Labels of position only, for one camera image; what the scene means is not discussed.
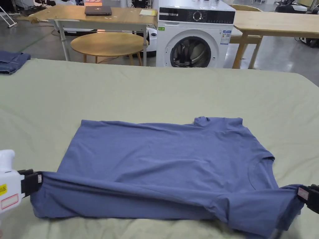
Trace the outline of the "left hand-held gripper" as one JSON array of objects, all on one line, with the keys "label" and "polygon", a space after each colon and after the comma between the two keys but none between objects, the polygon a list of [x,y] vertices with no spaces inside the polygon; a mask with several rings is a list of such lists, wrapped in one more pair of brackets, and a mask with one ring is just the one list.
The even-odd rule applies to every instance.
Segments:
[{"label": "left hand-held gripper", "polygon": [[23,197],[37,192],[43,183],[43,172],[32,169],[14,170],[12,162],[15,157],[13,150],[0,151],[0,225],[8,211],[18,207]]}]

